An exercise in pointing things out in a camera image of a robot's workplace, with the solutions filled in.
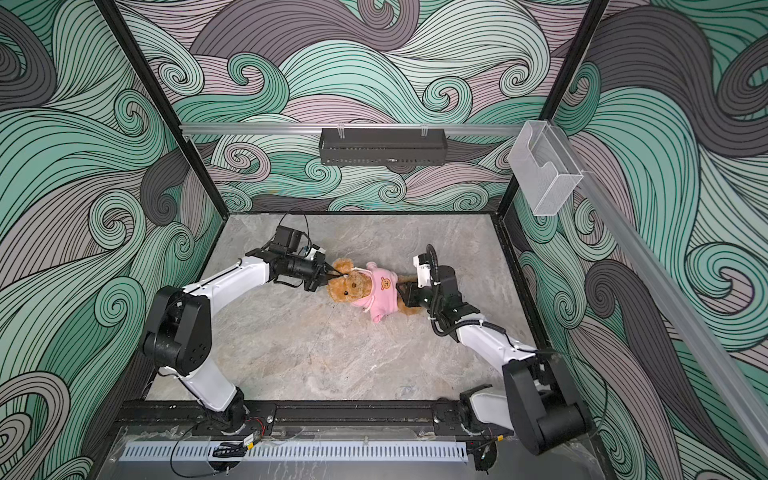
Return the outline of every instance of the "brown fur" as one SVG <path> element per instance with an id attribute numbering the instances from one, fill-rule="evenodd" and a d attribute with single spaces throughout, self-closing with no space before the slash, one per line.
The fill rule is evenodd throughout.
<path id="1" fill-rule="evenodd" d="M 333 268 L 345 275 L 331 279 L 328 282 L 328 294 L 334 302 L 351 303 L 371 294 L 373 284 L 370 277 L 360 273 L 358 270 L 352 270 L 354 266 L 354 263 L 349 258 L 339 258 L 333 262 Z M 415 275 L 397 276 L 397 283 L 413 281 L 416 281 Z M 402 298 L 400 298 L 399 292 L 397 294 L 397 307 L 399 312 L 406 315 L 416 315 L 424 310 L 421 307 L 407 307 Z"/>

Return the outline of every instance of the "patterned wallpaper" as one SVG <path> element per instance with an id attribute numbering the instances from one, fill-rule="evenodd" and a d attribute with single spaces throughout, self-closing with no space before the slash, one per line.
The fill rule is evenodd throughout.
<path id="1" fill-rule="evenodd" d="M 555 118 L 766 400 L 767 79 L 767 1 L 653 1 L 608 13 Z M 546 330 L 618 477 L 768 478 L 589 199 L 535 218 L 519 194 L 515 210 Z"/>
<path id="2" fill-rule="evenodd" d="M 0 477 L 89 473 L 154 292 L 220 224 L 93 1 L 3 2 Z"/>
<path id="3" fill-rule="evenodd" d="M 588 0 L 118 0 L 183 122 L 521 123 Z M 626 5 L 642 0 L 626 0 Z M 441 167 L 327 167 L 318 137 L 199 136 L 229 208 L 495 210 L 514 139 Z"/>

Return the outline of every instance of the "pink hoodie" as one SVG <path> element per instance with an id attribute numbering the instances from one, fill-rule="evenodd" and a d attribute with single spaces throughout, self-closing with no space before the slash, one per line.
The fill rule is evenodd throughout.
<path id="1" fill-rule="evenodd" d="M 373 280 L 371 294 L 352 302 L 352 305 L 361 306 L 366 309 L 366 312 L 370 311 L 371 320 L 378 323 L 384 315 L 397 311 L 397 289 L 395 288 L 397 274 L 378 268 L 374 262 L 368 262 L 366 267 L 368 270 L 362 268 L 355 268 L 355 270 L 371 277 Z"/>

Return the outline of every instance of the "clear plastic bin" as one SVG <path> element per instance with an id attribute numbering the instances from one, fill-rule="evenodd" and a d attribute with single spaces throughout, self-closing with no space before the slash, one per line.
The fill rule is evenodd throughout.
<path id="1" fill-rule="evenodd" d="M 547 121 L 526 121 L 507 159 L 536 216 L 557 215 L 583 175 L 563 130 Z"/>

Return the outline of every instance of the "teddy bear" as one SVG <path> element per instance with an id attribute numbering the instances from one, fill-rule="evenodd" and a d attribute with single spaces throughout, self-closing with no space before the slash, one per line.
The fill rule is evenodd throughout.
<path id="1" fill-rule="evenodd" d="M 339 258 L 333 262 L 333 268 L 343 276 L 328 281 L 331 299 L 362 307 L 370 312 L 374 323 L 390 313 L 415 315 L 424 310 L 407 307 L 396 288 L 397 283 L 415 282 L 416 275 L 398 276 L 379 268 L 374 262 L 368 262 L 365 269 L 356 268 L 349 258 Z"/>

